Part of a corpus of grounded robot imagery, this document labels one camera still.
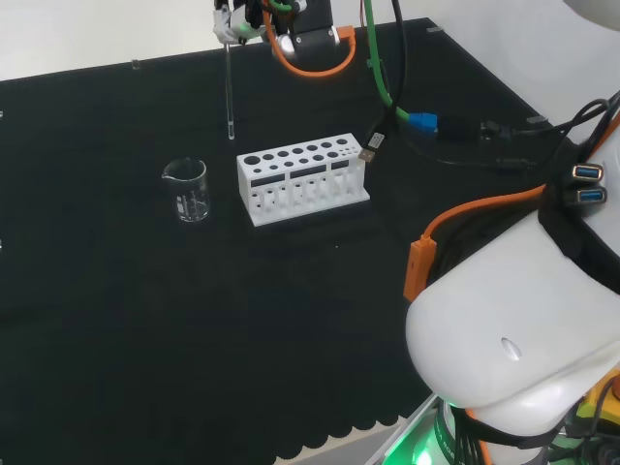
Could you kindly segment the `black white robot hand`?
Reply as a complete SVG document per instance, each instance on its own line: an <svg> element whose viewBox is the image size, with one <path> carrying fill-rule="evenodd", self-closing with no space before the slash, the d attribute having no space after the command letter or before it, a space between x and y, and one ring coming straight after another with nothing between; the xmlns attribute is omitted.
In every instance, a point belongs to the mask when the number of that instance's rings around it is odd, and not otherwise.
<svg viewBox="0 0 620 465"><path fill-rule="evenodd" d="M223 45L245 45L265 32L260 1L214 0L213 32Z"/></svg>

